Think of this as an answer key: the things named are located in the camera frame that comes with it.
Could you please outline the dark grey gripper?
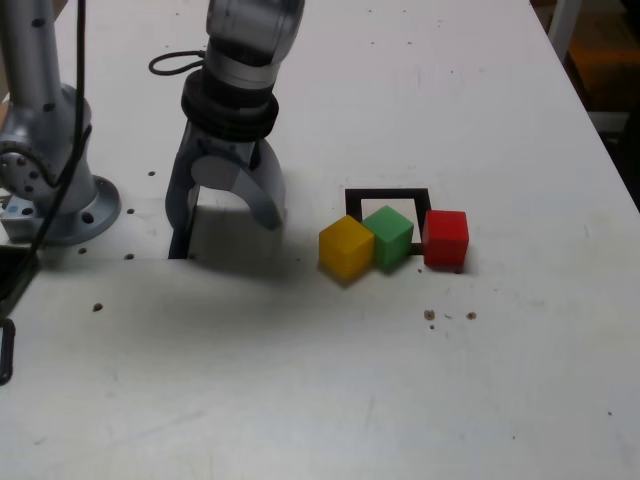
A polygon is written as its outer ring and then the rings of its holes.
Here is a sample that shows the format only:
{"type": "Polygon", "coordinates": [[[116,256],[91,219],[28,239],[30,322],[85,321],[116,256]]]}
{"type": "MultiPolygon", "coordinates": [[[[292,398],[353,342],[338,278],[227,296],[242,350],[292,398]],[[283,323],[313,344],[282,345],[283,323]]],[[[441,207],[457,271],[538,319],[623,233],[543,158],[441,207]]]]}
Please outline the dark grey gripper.
{"type": "Polygon", "coordinates": [[[175,233],[185,235],[192,226],[198,185],[236,195],[268,230],[284,223],[286,186],[268,142],[223,140],[187,121],[165,199],[175,233]]]}

